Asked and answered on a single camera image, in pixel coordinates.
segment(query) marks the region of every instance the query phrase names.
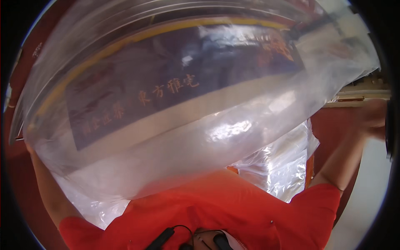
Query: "red shirt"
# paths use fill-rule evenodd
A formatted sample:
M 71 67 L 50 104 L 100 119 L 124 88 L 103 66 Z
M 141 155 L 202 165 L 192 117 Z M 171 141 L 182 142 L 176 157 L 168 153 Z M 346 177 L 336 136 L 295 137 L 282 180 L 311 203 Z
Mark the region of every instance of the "red shirt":
M 133 200 L 106 230 L 68 217 L 60 233 L 72 249 L 145 249 L 167 227 L 185 225 L 223 229 L 248 250 L 323 249 L 332 231 L 340 193 L 319 184 L 285 203 L 237 174 L 223 170 L 179 188 Z M 175 228 L 163 249 L 176 250 L 190 240 L 189 231 Z

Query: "forearm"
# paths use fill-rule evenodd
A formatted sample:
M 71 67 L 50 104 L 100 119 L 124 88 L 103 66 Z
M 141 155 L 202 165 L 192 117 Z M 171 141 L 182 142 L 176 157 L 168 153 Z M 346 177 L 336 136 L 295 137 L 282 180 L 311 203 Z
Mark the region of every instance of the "forearm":
M 310 186 L 329 183 L 337 187 L 342 194 L 360 163 L 366 139 L 367 134 L 362 129 L 352 128 L 328 158 Z
M 68 200 L 58 183 L 54 180 L 48 168 L 43 164 L 38 155 L 33 152 L 31 154 L 34 166 L 38 188 L 44 207 L 46 208 L 50 218 L 58 228 L 61 220 L 65 217 L 82 215 L 75 206 Z

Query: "yellow stripe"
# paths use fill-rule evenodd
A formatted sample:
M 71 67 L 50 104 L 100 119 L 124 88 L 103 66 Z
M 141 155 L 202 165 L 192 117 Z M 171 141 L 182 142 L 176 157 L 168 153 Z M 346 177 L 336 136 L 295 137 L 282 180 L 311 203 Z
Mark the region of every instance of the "yellow stripe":
M 277 29 L 287 28 L 286 25 L 279 24 L 276 22 L 269 22 L 257 19 L 249 19 L 249 18 L 236 18 L 236 17 L 213 17 L 213 18 L 201 18 L 201 19 L 192 19 L 179 21 L 170 24 L 160 25 L 154 28 L 150 28 L 148 30 L 144 30 L 127 38 L 124 38 L 120 41 L 115 42 L 114 44 L 104 48 L 102 51 L 98 52 L 76 68 L 74 68 L 67 77 L 60 83 L 56 88 L 50 93 L 50 95 L 46 98 L 43 104 L 40 106 L 35 115 L 44 114 L 49 106 L 56 100 L 61 98 L 61 95 L 64 93 L 66 86 L 77 76 L 82 74 L 86 69 L 96 64 L 99 60 L 111 56 L 116 51 L 122 49 L 125 45 L 131 42 L 138 42 L 143 39 L 166 33 L 173 30 L 180 30 L 184 28 L 203 26 L 203 25 L 211 25 L 211 24 L 247 24 L 247 25 L 261 25 L 266 27 L 273 27 Z

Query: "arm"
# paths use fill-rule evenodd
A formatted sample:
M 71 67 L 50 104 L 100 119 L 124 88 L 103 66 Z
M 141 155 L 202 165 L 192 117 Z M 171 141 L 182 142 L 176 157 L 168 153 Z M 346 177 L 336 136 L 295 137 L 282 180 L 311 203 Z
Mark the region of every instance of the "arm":
M 38 182 L 38 188 L 44 207 L 57 229 L 62 219 L 66 217 L 80 217 L 75 206 L 67 199 L 57 182 L 54 180 L 48 168 L 40 160 L 39 156 L 29 145 L 26 145 L 30 152 L 33 167 Z
M 310 187 L 328 183 L 337 187 L 342 195 L 360 163 L 367 138 L 369 136 L 382 138 L 382 132 L 384 135 L 385 115 L 386 101 L 378 99 L 368 101 L 357 114 L 354 127 L 312 180 Z

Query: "plastic wrap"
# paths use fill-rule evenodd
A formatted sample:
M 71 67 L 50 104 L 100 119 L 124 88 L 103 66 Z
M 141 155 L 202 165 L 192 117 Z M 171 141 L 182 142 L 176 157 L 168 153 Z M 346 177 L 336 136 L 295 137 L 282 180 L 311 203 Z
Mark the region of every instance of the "plastic wrap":
M 312 18 L 283 1 L 218 2 L 265 16 L 163 22 L 158 13 L 180 9 L 153 6 L 166 2 L 78 1 L 26 84 L 25 139 L 90 199 L 139 198 L 224 168 L 379 67 L 366 33 L 341 32 L 345 8 L 296 33 Z
M 304 190 L 306 162 L 318 145 L 308 119 L 232 166 L 248 182 L 289 203 Z

